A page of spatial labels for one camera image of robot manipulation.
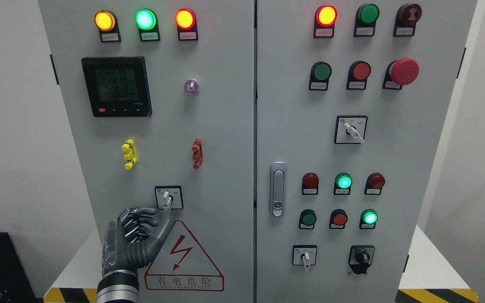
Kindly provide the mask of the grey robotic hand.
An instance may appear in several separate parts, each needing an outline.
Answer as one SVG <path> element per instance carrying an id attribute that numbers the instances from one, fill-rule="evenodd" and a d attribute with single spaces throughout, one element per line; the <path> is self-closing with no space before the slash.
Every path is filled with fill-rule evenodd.
<path id="1" fill-rule="evenodd" d="M 117 270 L 136 271 L 152 262 L 173 228 L 171 208 L 164 207 L 161 221 L 157 209 L 126 208 L 108 223 L 104 236 L 102 275 Z"/>

